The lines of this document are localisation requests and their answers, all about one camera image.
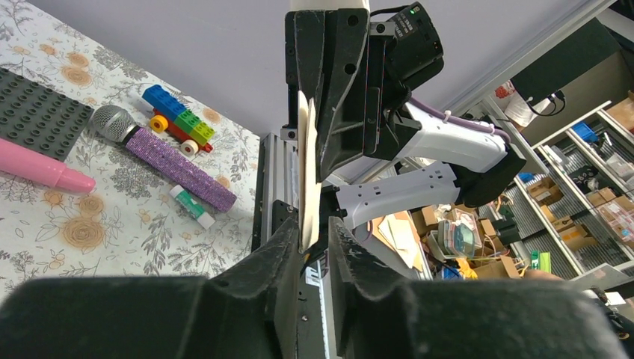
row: glue stick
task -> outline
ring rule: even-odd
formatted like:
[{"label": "glue stick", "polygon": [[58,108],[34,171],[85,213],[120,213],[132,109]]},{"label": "glue stick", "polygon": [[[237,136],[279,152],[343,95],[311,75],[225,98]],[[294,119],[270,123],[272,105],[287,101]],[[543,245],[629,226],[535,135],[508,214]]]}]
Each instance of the glue stick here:
[{"label": "glue stick", "polygon": [[174,197],[176,202],[185,207],[189,214],[206,230],[215,223],[215,219],[209,213],[205,212],[203,206],[196,202],[180,185],[171,189],[170,196]]}]

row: wall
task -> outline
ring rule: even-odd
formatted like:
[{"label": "wall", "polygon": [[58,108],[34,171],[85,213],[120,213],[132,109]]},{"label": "wall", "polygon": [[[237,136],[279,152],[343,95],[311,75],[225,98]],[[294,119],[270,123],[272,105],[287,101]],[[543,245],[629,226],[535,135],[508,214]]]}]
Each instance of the wall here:
[{"label": "wall", "polygon": [[530,144],[539,142],[607,100],[620,102],[630,89],[634,89],[634,79],[621,54],[616,53],[562,89],[567,101],[562,113],[535,118],[522,134]]},{"label": "wall", "polygon": [[[372,0],[371,6],[408,2]],[[446,66],[415,94],[443,108],[536,38],[563,26],[567,16],[605,0],[421,2],[440,33]],[[256,133],[277,133],[287,121],[287,0],[31,3]]]}]

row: blue box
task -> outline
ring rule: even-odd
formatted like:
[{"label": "blue box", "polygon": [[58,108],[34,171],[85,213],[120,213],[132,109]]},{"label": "blue box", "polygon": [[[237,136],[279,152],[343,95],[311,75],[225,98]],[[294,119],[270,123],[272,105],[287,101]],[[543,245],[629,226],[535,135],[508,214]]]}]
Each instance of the blue box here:
[{"label": "blue box", "polygon": [[142,97],[172,122],[187,109],[174,96],[163,90],[161,85],[147,88]]},{"label": "blue box", "polygon": [[599,141],[599,137],[594,131],[590,129],[590,126],[586,125],[583,122],[580,122],[573,126],[573,131],[579,135],[579,137],[586,142],[596,142]]}]

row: pink toy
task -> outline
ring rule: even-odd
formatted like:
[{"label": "pink toy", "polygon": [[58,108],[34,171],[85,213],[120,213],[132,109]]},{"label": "pink toy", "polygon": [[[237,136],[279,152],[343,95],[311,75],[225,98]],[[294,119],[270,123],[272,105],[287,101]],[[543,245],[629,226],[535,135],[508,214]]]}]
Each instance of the pink toy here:
[{"label": "pink toy", "polygon": [[95,180],[71,170],[63,162],[0,138],[0,171],[15,174],[49,187],[90,192]]}]

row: paper sheet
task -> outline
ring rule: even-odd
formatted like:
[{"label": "paper sheet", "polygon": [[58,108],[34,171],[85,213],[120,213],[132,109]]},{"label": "paper sheet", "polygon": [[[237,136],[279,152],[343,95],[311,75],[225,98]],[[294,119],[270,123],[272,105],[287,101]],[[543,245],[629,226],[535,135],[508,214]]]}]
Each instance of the paper sheet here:
[{"label": "paper sheet", "polygon": [[321,183],[317,183],[315,100],[298,93],[298,155],[299,155],[299,225],[301,229],[301,249],[307,250],[319,237],[319,199]]}]

